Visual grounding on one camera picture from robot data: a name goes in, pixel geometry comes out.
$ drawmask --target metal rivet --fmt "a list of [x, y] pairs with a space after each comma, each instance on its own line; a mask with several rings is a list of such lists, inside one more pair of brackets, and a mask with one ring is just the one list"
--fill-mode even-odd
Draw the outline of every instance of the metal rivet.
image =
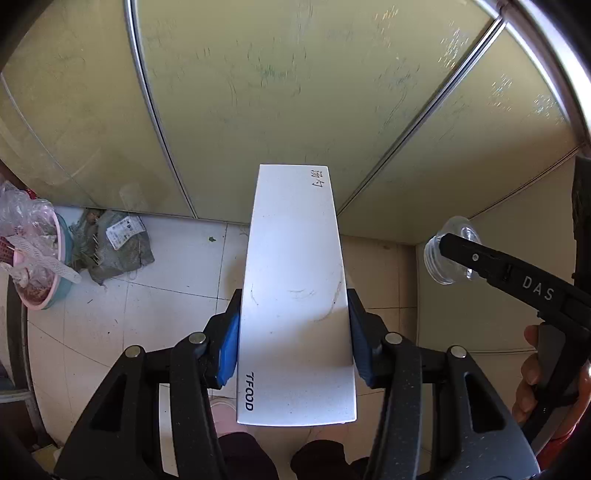
[[466, 349], [459, 345], [454, 345], [451, 349], [451, 352], [452, 355], [456, 358], [466, 358], [466, 355], [468, 354], [468, 352], [466, 352]]
[[399, 345], [402, 343], [402, 335], [396, 332], [387, 333], [385, 338], [391, 345]]
[[135, 358], [142, 352], [142, 349], [137, 345], [129, 346], [125, 349], [125, 356], [128, 358]]
[[195, 332], [189, 335], [189, 342], [194, 343], [195, 345], [201, 345], [205, 341], [205, 338], [205, 333]]

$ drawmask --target pink shoe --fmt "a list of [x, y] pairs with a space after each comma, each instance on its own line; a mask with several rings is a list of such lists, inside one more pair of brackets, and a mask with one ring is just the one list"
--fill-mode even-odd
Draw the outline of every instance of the pink shoe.
[[348, 423], [336, 423], [334, 425], [318, 425], [313, 427], [308, 435], [306, 443], [314, 440], [332, 440], [333, 442], [344, 443], [349, 434]]
[[213, 397], [209, 404], [212, 408], [213, 423], [218, 438], [235, 432], [248, 433], [246, 425], [240, 425], [236, 421], [236, 400], [233, 398]]

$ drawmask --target label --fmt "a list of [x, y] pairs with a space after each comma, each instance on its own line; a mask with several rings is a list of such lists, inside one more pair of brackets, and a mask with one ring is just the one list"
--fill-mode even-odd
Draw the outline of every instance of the label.
[[137, 215], [128, 215], [116, 224], [111, 225], [107, 229], [106, 234], [113, 248], [118, 250], [136, 233], [145, 231], [146, 228]]

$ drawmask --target white tile floor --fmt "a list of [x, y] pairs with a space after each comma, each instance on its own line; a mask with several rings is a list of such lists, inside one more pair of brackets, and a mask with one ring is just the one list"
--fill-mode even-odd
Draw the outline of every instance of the white tile floor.
[[[75, 209], [59, 211], [72, 223]], [[142, 345], [147, 351], [175, 345], [203, 329], [216, 312], [228, 306], [242, 286], [248, 228], [158, 216], [142, 217], [155, 262], [137, 272], [95, 284], [87, 273], [65, 300], [29, 314], [29, 355], [37, 400], [46, 428], [64, 443], [124, 348]], [[380, 315], [390, 330], [416, 332], [414, 250], [392, 243], [342, 238], [348, 286], [354, 286], [365, 307]], [[358, 379], [358, 420], [345, 444], [350, 461], [369, 454], [383, 393]], [[235, 397], [232, 378], [214, 395]], [[171, 446], [168, 387], [161, 388], [163, 463], [176, 472]], [[291, 455], [305, 442], [308, 429], [253, 428], [284, 479], [295, 478]]]

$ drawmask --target glass panel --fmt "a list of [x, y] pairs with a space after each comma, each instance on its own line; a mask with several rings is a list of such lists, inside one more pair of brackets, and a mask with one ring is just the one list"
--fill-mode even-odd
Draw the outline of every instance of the glass panel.
[[0, 158], [40, 197], [57, 205], [96, 206], [27, 128], [2, 85]]
[[138, 15], [191, 200], [235, 222], [261, 163], [328, 166], [341, 205], [490, 21], [456, 0], [142, 0]]
[[575, 147], [538, 70], [502, 32], [464, 81], [339, 217], [341, 233], [417, 244]]
[[4, 76], [43, 145], [99, 206], [190, 215], [139, 89], [123, 7], [52, 2]]

